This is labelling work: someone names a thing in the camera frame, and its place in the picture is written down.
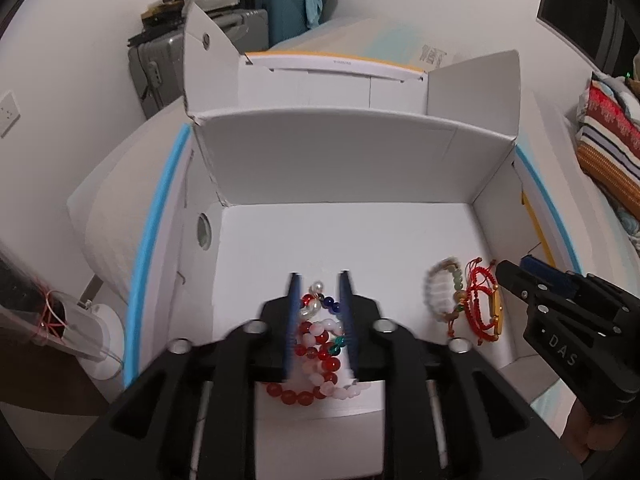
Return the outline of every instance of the blue foam edge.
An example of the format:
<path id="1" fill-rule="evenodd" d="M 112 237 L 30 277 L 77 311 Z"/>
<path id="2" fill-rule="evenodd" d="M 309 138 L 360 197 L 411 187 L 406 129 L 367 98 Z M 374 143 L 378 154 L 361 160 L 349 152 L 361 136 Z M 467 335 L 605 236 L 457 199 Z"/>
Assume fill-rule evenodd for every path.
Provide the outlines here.
<path id="1" fill-rule="evenodd" d="M 556 223 L 556 227 L 560 232 L 562 241 L 564 242 L 566 250 L 569 253 L 569 258 L 571 259 L 572 266 L 574 266 L 573 271 L 577 272 L 578 274 L 582 274 L 582 267 L 580 266 L 578 257 L 575 254 L 574 245 L 571 242 L 569 233 L 567 232 L 566 227 L 564 226 L 564 223 L 560 218 L 560 213 L 558 212 L 558 209 L 556 209 L 556 205 L 554 204 L 554 202 L 551 200 L 551 196 L 549 195 L 548 190 L 546 189 L 544 183 L 542 182 L 542 179 L 540 178 L 536 169 L 533 167 L 533 164 L 531 163 L 531 161 L 527 158 L 527 154 L 518 145 L 516 145 L 516 155 L 522 161 L 522 163 L 524 164 L 524 167 L 527 168 L 527 171 L 529 171 L 529 174 L 533 178 L 533 181 L 535 182 L 537 188 L 540 190 L 540 194 L 542 195 L 542 198 L 544 199 L 547 208 L 551 212 L 551 216 L 553 217 L 554 222 Z"/>
<path id="2" fill-rule="evenodd" d="M 146 216 L 145 228 L 138 246 L 138 254 L 131 275 L 131 290 L 127 308 L 126 333 L 124 345 L 124 385 L 128 388 L 136 380 L 140 368 L 140 331 L 142 329 L 142 313 L 145 305 L 146 281 L 149 276 L 151 258 L 156 247 L 156 238 L 164 206 L 169 195 L 175 170 L 182 151 L 191 135 L 191 125 L 183 124 L 174 141 L 171 153 L 164 164 L 162 175 L 158 181 L 149 213 Z"/>

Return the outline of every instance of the yellow tape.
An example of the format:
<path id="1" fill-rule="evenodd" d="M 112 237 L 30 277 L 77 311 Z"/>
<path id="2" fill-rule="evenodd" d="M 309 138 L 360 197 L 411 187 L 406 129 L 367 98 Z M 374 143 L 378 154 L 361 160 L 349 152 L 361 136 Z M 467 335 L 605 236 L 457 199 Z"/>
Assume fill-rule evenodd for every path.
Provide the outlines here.
<path id="1" fill-rule="evenodd" d="M 525 195 L 524 191 L 522 192 L 522 203 L 524 207 L 527 208 L 527 213 L 529 213 L 529 217 L 531 218 L 533 227 L 536 230 L 536 233 L 538 234 L 538 240 L 540 240 L 540 243 L 542 244 L 542 250 L 545 251 L 546 262 L 550 266 L 556 267 L 556 260 L 554 259 L 554 256 L 551 253 L 551 248 L 549 247 L 549 244 L 546 241 L 545 234 L 542 232 L 542 227 L 540 227 L 540 222 L 538 222 L 536 213 L 535 211 L 533 211 L 533 208 L 529 202 L 529 199 L 527 198 L 527 195 Z"/>

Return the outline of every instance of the red string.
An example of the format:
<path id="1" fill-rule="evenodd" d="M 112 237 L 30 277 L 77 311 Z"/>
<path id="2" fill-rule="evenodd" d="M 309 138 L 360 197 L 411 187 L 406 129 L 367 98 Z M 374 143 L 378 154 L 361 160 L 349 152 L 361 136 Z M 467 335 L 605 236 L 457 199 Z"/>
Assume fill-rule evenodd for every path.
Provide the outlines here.
<path id="1" fill-rule="evenodd" d="M 495 321 L 492 320 L 489 324 L 482 322 L 482 313 L 480 311 L 480 299 L 479 292 L 484 292 L 487 296 L 491 296 L 494 293 L 493 287 L 496 285 L 495 278 L 491 274 L 491 270 L 485 267 L 481 267 L 479 263 L 482 258 L 476 258 L 466 264 L 465 271 L 467 275 L 467 289 L 465 303 L 465 315 L 466 320 L 471 327 L 471 330 L 478 336 L 478 345 L 481 345 L 484 341 L 495 342 L 498 341 L 497 335 L 487 334 L 485 330 L 490 330 L 495 326 Z M 478 283 L 478 275 L 482 277 L 482 282 Z"/>

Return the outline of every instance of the box flap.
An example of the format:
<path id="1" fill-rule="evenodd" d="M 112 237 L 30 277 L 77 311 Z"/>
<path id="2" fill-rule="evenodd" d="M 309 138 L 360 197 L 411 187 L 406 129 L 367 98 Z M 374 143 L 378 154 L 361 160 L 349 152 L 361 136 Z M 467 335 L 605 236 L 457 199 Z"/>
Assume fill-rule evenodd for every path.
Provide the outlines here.
<path id="1" fill-rule="evenodd" d="M 476 57 L 429 72 L 427 113 L 510 137 L 520 126 L 520 56 Z"/>
<path id="2" fill-rule="evenodd" d="M 191 4 L 184 28 L 184 95 L 190 117 L 238 106 L 239 59 L 225 33 Z"/>
<path id="3" fill-rule="evenodd" d="M 513 146 L 439 118 L 373 110 L 233 110 L 195 129 L 231 204 L 468 203 Z"/>

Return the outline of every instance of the pillow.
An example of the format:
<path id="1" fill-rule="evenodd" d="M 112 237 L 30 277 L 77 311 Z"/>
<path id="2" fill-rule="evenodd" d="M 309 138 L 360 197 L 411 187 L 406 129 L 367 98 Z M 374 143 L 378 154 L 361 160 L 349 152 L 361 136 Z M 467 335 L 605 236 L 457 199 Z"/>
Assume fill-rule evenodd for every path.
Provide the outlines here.
<path id="1" fill-rule="evenodd" d="M 621 103 L 617 95 L 596 74 L 592 76 L 577 158 L 586 174 L 640 218 L 640 130 L 625 114 L 631 92 Z"/>

